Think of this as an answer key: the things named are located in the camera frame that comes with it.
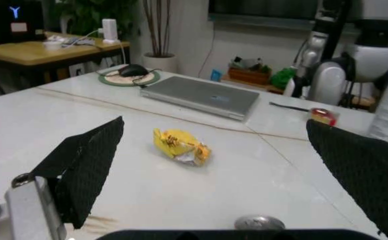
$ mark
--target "black mouse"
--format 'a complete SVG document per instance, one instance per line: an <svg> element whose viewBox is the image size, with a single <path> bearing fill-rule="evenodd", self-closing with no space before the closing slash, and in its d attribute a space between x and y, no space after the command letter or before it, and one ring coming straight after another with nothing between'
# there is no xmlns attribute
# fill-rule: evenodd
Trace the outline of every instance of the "black mouse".
<svg viewBox="0 0 388 240"><path fill-rule="evenodd" d="M148 70L145 67L139 64L129 64L118 70L118 73L122 77L135 77L135 76L145 76L148 74Z"/></svg>

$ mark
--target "computer mouse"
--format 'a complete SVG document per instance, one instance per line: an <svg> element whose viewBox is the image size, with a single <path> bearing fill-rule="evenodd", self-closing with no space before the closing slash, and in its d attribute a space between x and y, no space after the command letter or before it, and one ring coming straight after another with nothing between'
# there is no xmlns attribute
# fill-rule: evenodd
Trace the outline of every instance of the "computer mouse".
<svg viewBox="0 0 388 240"><path fill-rule="evenodd" d="M145 76L148 74L148 70L145 67L139 64L129 64L118 70L118 73L122 77L135 77L135 76Z"/></svg>
<svg viewBox="0 0 388 240"><path fill-rule="evenodd" d="M272 216L248 215L235 221L237 230L284 230L285 224Z"/></svg>

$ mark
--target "round mouse pad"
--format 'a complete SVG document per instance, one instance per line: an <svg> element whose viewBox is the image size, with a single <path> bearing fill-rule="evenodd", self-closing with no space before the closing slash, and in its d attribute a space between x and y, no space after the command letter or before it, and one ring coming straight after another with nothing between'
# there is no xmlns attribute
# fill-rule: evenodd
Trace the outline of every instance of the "round mouse pad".
<svg viewBox="0 0 388 240"><path fill-rule="evenodd" d="M155 71L150 72L145 76L122 77L119 75L118 70L101 73L99 75L99 81L102 83L120 87L147 85L155 83L158 80L160 80L160 74Z"/></svg>

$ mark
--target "small red object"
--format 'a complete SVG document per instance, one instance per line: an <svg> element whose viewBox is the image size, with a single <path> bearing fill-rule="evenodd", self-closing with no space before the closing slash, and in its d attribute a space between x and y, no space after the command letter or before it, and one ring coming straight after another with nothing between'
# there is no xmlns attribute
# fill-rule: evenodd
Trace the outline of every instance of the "small red object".
<svg viewBox="0 0 388 240"><path fill-rule="evenodd" d="M329 126L335 126L337 124L337 118L335 115L324 108L311 108L311 119L327 124Z"/></svg>

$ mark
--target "laptop logo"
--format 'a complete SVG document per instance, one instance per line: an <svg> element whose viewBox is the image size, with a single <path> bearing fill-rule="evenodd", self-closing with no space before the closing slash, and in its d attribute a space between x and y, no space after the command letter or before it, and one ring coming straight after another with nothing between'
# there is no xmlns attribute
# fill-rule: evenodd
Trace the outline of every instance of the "laptop logo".
<svg viewBox="0 0 388 240"><path fill-rule="evenodd" d="M21 9L21 7L18 6L16 8L14 8L12 6L9 6L8 8L13 11L14 19L18 19L19 18L19 9Z"/></svg>
<svg viewBox="0 0 388 240"><path fill-rule="evenodd" d="M213 95L213 96L210 97L210 99L218 101L218 102L222 102L222 103L228 103L230 101L229 97L218 96L218 95Z"/></svg>

